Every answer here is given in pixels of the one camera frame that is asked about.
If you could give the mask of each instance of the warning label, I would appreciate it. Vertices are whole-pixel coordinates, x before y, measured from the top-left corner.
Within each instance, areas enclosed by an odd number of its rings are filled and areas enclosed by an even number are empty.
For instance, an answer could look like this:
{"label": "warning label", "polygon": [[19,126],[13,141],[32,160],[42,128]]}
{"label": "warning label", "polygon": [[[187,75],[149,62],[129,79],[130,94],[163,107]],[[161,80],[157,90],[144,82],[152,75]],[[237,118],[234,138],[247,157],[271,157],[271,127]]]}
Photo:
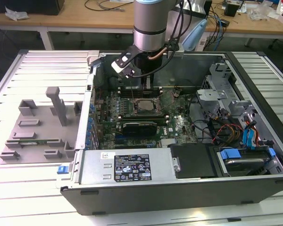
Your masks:
{"label": "warning label", "polygon": [[116,182],[152,180],[148,154],[115,155]]}

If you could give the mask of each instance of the wooden desk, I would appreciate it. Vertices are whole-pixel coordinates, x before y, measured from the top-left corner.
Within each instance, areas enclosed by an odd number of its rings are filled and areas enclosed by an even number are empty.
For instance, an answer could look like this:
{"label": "wooden desk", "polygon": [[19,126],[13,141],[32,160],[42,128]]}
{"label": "wooden desk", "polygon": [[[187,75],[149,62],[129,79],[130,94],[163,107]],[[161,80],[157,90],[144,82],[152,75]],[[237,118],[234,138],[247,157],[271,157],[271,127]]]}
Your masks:
{"label": "wooden desk", "polygon": [[[213,1],[213,7],[220,0]],[[3,30],[38,31],[46,50],[54,49],[50,31],[55,32],[106,32],[132,33],[133,4],[124,6],[125,12],[91,11],[84,6],[85,0],[65,0],[58,16],[29,14],[29,19],[13,21],[0,14],[0,28]],[[116,3],[107,2],[105,6],[114,7]],[[99,8],[95,0],[88,3],[91,8]],[[223,10],[214,8],[223,19],[230,21],[225,36],[245,38],[283,38],[283,24],[275,19],[269,21],[250,21],[246,14],[235,17],[224,16]],[[203,37],[208,37],[215,30],[215,23],[208,19]]]}

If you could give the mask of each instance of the copper pipe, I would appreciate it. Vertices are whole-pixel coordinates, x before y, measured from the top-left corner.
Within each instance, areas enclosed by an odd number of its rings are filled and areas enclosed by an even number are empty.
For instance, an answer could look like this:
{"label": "copper pipe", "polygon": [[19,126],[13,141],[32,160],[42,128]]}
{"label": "copper pipe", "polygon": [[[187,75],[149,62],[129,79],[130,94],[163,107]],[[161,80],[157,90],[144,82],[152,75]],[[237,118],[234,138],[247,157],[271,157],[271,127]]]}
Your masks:
{"label": "copper pipe", "polygon": [[157,58],[159,58],[161,55],[164,54],[164,52],[166,52],[166,47],[164,47],[159,53],[157,53],[155,56],[149,56],[148,59],[149,60],[156,60]]}

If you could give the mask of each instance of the motherboard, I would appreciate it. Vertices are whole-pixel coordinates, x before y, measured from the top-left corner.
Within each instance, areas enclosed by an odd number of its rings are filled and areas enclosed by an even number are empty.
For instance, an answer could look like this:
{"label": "motherboard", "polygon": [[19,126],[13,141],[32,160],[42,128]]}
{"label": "motherboard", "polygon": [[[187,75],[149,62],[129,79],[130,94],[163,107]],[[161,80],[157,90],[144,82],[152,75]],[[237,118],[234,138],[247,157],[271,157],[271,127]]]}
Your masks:
{"label": "motherboard", "polygon": [[95,114],[100,149],[160,148],[197,142],[188,121],[192,96],[180,89],[161,89],[157,97],[130,97],[96,90]]}

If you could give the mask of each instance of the gray plastic part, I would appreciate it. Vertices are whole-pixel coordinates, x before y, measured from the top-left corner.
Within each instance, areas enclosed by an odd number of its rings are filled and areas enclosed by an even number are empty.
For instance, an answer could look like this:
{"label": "gray plastic part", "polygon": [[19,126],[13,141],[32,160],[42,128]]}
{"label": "gray plastic part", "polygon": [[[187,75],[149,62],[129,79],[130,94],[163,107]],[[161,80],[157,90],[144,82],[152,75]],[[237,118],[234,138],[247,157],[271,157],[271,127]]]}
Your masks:
{"label": "gray plastic part", "polygon": [[8,148],[21,148],[22,146],[19,144],[19,142],[6,142],[5,146]]}
{"label": "gray plastic part", "polygon": [[18,108],[23,116],[32,116],[32,109],[36,109],[37,106],[33,100],[22,100]]}
{"label": "gray plastic part", "polygon": [[20,155],[16,151],[2,152],[0,158],[2,160],[17,160]]}
{"label": "gray plastic part", "polygon": [[58,149],[49,149],[44,150],[44,157],[46,159],[60,159],[62,157],[62,154]]}
{"label": "gray plastic part", "polygon": [[59,93],[59,87],[48,87],[46,90],[46,96],[51,99],[61,125],[66,126],[67,117],[65,114],[65,104],[64,101],[60,100],[60,98],[58,97]]}
{"label": "gray plastic part", "polygon": [[68,158],[74,158],[75,149],[71,147],[67,141],[65,142],[64,151]]}
{"label": "gray plastic part", "polygon": [[36,133],[28,132],[28,133],[14,133],[13,139],[35,139]]}
{"label": "gray plastic part", "polygon": [[[0,159],[0,164],[21,164],[21,163],[47,163],[47,162],[71,162],[73,161],[73,152],[64,150],[65,143],[69,143],[69,147],[75,146],[80,116],[75,116],[73,106],[66,106],[65,112],[67,116],[67,126],[61,126],[57,116],[53,116],[50,110],[51,106],[38,106],[32,109],[35,116],[19,115],[14,128],[7,140],[15,140],[12,143],[6,143],[3,151],[16,151],[20,157],[15,159]],[[41,123],[36,126],[20,127],[20,121],[39,120]],[[38,140],[43,139],[59,139],[57,142],[50,142],[47,145],[20,145],[20,139],[13,139],[14,133],[36,133]],[[44,150],[58,149],[61,158],[45,158]]]}
{"label": "gray plastic part", "polygon": [[58,141],[48,141],[47,145],[49,147],[63,147],[64,146],[64,142],[62,139],[59,139]]}
{"label": "gray plastic part", "polygon": [[51,113],[53,116],[57,116],[57,112],[55,110],[55,107],[50,107]]}
{"label": "gray plastic part", "polygon": [[40,120],[35,119],[35,120],[21,120],[18,123],[18,126],[20,127],[29,127],[29,126],[39,126],[40,125]]}
{"label": "gray plastic part", "polygon": [[75,111],[75,115],[78,116],[81,114],[81,110],[82,110],[82,105],[83,102],[75,102],[74,103],[74,111]]}

